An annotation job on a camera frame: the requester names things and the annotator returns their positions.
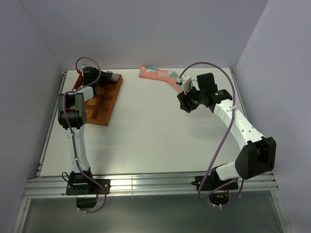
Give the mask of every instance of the white table surface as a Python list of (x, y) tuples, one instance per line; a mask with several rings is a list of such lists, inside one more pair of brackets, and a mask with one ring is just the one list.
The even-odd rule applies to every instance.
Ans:
[[(178, 74), (183, 69), (174, 69)], [(169, 84), (139, 78), (139, 69), (111, 70), (123, 82), (108, 126), (86, 124), (86, 154), (95, 175), (204, 171), (221, 141), (226, 126), (208, 108), (199, 106), (190, 114), (179, 108), (177, 92)], [(225, 68), (232, 78), (230, 70)], [(232, 94), (226, 77), (215, 68), (192, 68), (187, 74), (212, 72), (219, 89)], [(63, 92), (78, 78), (69, 71)], [(239, 97), (237, 106), (242, 110)], [(232, 162), (239, 154), (232, 134), (214, 166)], [(69, 142), (58, 124), (57, 114), (44, 155), (41, 176), (70, 173)]]

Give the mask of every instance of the wooden tray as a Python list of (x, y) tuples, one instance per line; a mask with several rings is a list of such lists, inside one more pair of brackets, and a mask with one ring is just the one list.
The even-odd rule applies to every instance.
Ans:
[[(97, 94), (95, 97), (86, 101), (87, 123), (104, 126), (108, 125), (121, 83), (122, 75), (120, 75), (120, 79), (117, 83), (97, 86)], [(82, 75), (78, 77), (73, 89), (78, 89), (81, 85), (83, 85)]]

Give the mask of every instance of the pink puzzle piece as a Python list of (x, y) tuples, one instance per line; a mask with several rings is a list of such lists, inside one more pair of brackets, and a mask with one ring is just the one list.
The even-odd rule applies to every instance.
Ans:
[(139, 77), (164, 81), (167, 82), (172, 87), (174, 87), (178, 93), (181, 93), (183, 91), (182, 89), (179, 88), (179, 86), (176, 83), (176, 79), (179, 76), (172, 69), (149, 69), (146, 67), (140, 67)]

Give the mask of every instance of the glass panel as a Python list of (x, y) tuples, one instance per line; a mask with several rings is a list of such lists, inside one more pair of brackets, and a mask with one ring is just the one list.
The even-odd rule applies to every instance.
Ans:
[(24, 233), (262, 233), (281, 232), (271, 193), (242, 193), (213, 209), (196, 195), (108, 197), (94, 214), (76, 211), (74, 198), (31, 201)]

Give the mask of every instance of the white wall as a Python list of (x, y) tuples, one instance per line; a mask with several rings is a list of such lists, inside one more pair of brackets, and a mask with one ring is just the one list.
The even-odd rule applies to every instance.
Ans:
[(268, 0), (20, 0), (62, 69), (235, 67)]
[(38, 166), (60, 71), (17, 0), (0, 7), (0, 232), (11, 232)]
[(311, 232), (310, 12), (310, 0), (270, 0), (235, 70), (249, 118), (276, 140), (274, 173), (297, 233)]

